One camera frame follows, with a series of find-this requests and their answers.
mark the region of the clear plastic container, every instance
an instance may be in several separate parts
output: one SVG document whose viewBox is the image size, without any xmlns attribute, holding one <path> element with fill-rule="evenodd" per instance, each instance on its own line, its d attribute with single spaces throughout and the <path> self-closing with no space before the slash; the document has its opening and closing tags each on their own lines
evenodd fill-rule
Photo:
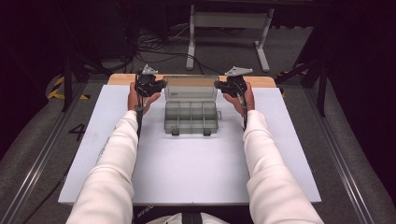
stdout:
<svg viewBox="0 0 396 224">
<path fill-rule="evenodd" d="M 216 96 L 218 90 L 212 76 L 170 76 L 164 77 L 166 133 L 179 135 L 183 133 L 216 133 L 218 112 Z"/>
</svg>

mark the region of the handheld controller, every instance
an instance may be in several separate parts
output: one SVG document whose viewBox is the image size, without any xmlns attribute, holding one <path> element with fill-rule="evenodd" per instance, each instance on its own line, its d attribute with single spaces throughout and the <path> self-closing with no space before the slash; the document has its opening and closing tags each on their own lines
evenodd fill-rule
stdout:
<svg viewBox="0 0 396 224">
<path fill-rule="evenodd" d="M 224 75 L 227 81 L 215 82 L 216 89 L 220 89 L 221 93 L 227 93 L 233 98 L 239 97 L 247 91 L 248 87 L 242 75 L 253 72 L 253 69 L 233 67 Z"/>
<path fill-rule="evenodd" d="M 147 64 L 143 70 L 139 70 L 136 73 L 136 83 L 134 84 L 134 90 L 138 95 L 143 97 L 150 97 L 155 92 L 161 92 L 166 87 L 166 82 L 163 80 L 155 80 L 154 74 L 158 74 L 158 71 L 152 69 Z"/>
</svg>

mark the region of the forearm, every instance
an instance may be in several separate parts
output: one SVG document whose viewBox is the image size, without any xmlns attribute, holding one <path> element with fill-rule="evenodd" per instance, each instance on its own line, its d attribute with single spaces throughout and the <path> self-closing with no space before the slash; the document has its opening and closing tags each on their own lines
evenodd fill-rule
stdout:
<svg viewBox="0 0 396 224">
<path fill-rule="evenodd" d="M 250 174 L 247 191 L 254 223 L 322 223 L 283 162 L 260 112 L 248 111 L 244 141 Z"/>
<path fill-rule="evenodd" d="M 89 173 L 67 223 L 131 223 L 137 122 L 128 111 Z"/>
</svg>

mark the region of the metal stand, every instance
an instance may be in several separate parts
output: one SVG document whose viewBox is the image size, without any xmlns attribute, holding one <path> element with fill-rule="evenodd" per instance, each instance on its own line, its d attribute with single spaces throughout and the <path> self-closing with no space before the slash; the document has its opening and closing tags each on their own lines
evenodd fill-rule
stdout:
<svg viewBox="0 0 396 224">
<path fill-rule="evenodd" d="M 265 38 L 267 37 L 270 28 L 271 20 L 273 18 L 274 10 L 269 9 L 268 13 L 224 13 L 224 12 L 195 12 L 194 6 L 191 6 L 190 15 L 190 43 L 188 54 L 192 57 L 187 58 L 186 68 L 192 70 L 194 67 L 195 54 L 195 27 L 228 27 L 228 28 L 250 28 L 262 29 L 262 38 L 260 41 L 255 41 L 255 48 L 262 65 L 263 72 L 269 72 L 270 67 L 265 58 L 264 50 L 262 49 Z"/>
<path fill-rule="evenodd" d="M 275 84 L 280 84 L 283 81 L 289 79 L 290 77 L 294 77 L 301 72 L 308 69 L 305 77 L 301 81 L 303 88 L 311 89 L 315 82 L 319 78 L 319 89 L 318 89 L 318 111 L 322 117 L 325 117 L 324 114 L 324 100 L 326 94 L 326 84 L 327 84 L 327 73 L 328 69 L 326 68 L 326 63 L 324 59 L 313 61 L 310 63 L 305 63 L 300 65 L 293 70 L 289 71 L 288 73 L 281 73 L 281 77 L 277 77 L 275 79 Z"/>
<path fill-rule="evenodd" d="M 40 0 L 37 1 L 36 9 L 53 32 L 55 41 L 58 42 L 61 54 L 64 57 L 64 108 L 62 110 L 64 112 L 73 101 L 72 74 L 78 82 L 87 82 L 89 79 L 84 64 L 88 64 L 108 76 L 111 76 L 113 72 L 80 55 L 76 48 L 77 43 L 75 43 L 73 34 L 58 4 L 57 1 Z"/>
</svg>

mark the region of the box lid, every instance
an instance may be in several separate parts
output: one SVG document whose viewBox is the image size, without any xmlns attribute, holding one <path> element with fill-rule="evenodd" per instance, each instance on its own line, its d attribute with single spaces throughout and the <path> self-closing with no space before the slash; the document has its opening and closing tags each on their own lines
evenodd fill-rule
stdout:
<svg viewBox="0 0 396 224">
<path fill-rule="evenodd" d="M 166 101 L 215 101 L 218 90 L 215 88 L 217 76 L 165 76 Z"/>
</svg>

